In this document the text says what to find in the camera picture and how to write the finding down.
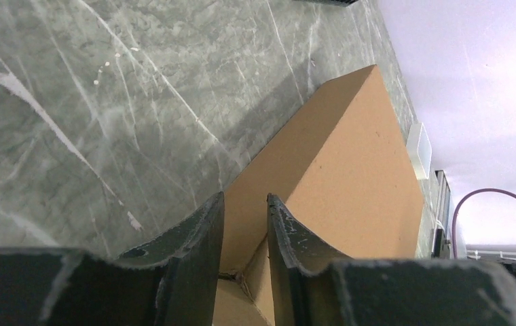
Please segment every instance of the torn cardboard corner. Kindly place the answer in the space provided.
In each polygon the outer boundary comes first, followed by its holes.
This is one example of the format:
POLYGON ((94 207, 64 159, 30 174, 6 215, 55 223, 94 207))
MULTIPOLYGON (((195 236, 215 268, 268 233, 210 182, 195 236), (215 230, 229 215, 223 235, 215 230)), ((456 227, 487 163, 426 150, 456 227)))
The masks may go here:
POLYGON ((414 257, 423 197, 377 66, 324 83, 226 191, 220 270, 243 284, 219 283, 215 326, 274 324, 269 193, 351 257, 414 257))

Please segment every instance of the brown box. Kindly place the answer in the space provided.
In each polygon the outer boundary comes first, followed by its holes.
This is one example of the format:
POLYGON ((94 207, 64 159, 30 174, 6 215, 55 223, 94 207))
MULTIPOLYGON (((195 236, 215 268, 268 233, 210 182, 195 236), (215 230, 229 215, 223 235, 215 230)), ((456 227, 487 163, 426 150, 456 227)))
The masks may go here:
POLYGON ((273 325, 266 196, 355 258, 413 258, 423 197, 377 66, 324 83, 225 194, 215 326, 273 325))

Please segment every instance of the wall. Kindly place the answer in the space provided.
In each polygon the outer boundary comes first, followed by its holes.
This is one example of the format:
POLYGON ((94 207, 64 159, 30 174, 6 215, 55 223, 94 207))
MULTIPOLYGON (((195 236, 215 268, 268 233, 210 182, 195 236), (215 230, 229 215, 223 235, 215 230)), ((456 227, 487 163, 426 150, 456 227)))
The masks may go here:
MULTIPOLYGON (((482 187, 516 193, 516 3, 379 2, 454 202, 482 187)), ((514 199, 476 195, 460 222, 470 246, 516 246, 514 199)))

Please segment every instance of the concrete floor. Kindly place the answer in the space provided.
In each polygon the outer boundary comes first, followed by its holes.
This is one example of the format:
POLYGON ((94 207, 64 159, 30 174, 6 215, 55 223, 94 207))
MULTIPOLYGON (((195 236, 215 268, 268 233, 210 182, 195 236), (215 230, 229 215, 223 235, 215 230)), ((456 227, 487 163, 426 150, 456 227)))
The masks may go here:
MULTIPOLYGON (((319 85, 374 63, 406 137, 416 117, 375 1, 0 0, 0 246, 113 257, 145 242, 319 85)), ((421 186, 428 257, 437 184, 421 186)))

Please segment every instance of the cardboard box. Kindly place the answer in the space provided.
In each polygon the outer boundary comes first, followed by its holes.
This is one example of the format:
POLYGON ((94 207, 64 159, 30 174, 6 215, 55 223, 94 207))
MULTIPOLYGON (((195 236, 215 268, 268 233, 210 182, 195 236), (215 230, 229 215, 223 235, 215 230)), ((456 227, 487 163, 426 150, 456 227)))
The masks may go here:
POLYGON ((214 325, 273 325, 266 196, 355 258, 413 258, 423 196, 377 66, 324 83, 225 193, 214 325))

